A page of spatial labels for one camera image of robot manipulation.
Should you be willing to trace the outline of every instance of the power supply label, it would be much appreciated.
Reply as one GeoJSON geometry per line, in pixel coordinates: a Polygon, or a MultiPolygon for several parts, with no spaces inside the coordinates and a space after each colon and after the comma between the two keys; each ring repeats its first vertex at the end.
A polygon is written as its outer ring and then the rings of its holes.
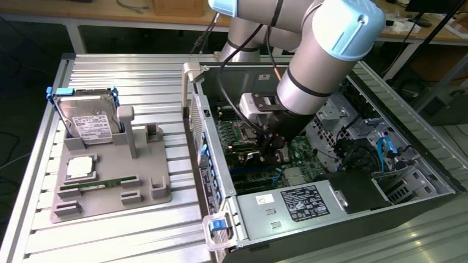
{"type": "Polygon", "coordinates": [[[76,130],[84,141],[112,137],[106,115],[72,117],[76,130]]]}
{"type": "Polygon", "coordinates": [[[294,222],[329,214],[314,185],[282,191],[281,196],[294,222]]]}

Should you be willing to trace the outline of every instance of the floor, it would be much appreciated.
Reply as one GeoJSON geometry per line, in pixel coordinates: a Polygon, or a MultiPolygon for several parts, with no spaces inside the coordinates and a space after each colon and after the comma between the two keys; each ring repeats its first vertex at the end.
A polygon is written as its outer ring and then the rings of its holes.
{"type": "MultiPolygon", "coordinates": [[[[186,54],[201,32],[82,26],[89,53],[186,54]]],[[[213,32],[205,53],[221,50],[226,33],[213,32]]],[[[394,58],[398,43],[386,43],[364,58],[380,72],[394,58]]],[[[61,25],[0,20],[0,167],[32,150],[44,95],[62,53],[72,53],[61,25]]],[[[28,156],[0,168],[0,237],[9,220],[28,156]]]]}

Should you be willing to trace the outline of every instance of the barcode sticker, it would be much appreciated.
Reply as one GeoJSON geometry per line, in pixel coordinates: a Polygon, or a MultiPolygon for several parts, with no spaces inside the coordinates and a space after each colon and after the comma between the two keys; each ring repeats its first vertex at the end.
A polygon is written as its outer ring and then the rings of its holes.
{"type": "Polygon", "coordinates": [[[106,115],[73,117],[73,123],[84,141],[106,139],[112,137],[106,115]]]}

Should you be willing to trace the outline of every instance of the metal bracket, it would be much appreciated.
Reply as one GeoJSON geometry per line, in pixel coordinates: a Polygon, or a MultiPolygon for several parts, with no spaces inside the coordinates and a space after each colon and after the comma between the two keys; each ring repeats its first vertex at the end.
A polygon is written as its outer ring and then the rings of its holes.
{"type": "Polygon", "coordinates": [[[193,82],[201,75],[201,67],[197,62],[185,62],[182,68],[182,108],[186,107],[186,81],[193,82]]]}
{"type": "Polygon", "coordinates": [[[277,98],[274,93],[252,93],[252,99],[254,107],[257,107],[258,111],[285,111],[288,110],[277,98]]]}

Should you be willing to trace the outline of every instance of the blue cable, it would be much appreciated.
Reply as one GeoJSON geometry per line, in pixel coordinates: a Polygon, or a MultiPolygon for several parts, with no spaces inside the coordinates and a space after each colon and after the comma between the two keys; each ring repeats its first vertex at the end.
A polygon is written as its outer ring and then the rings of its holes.
{"type": "Polygon", "coordinates": [[[385,143],[386,143],[386,151],[392,151],[393,153],[397,153],[397,150],[396,150],[396,148],[394,148],[394,146],[392,144],[392,141],[389,140],[388,137],[378,138],[378,141],[377,141],[377,155],[378,155],[380,164],[381,164],[381,172],[384,173],[385,165],[384,165],[382,152],[381,152],[382,141],[385,141],[385,143]]]}

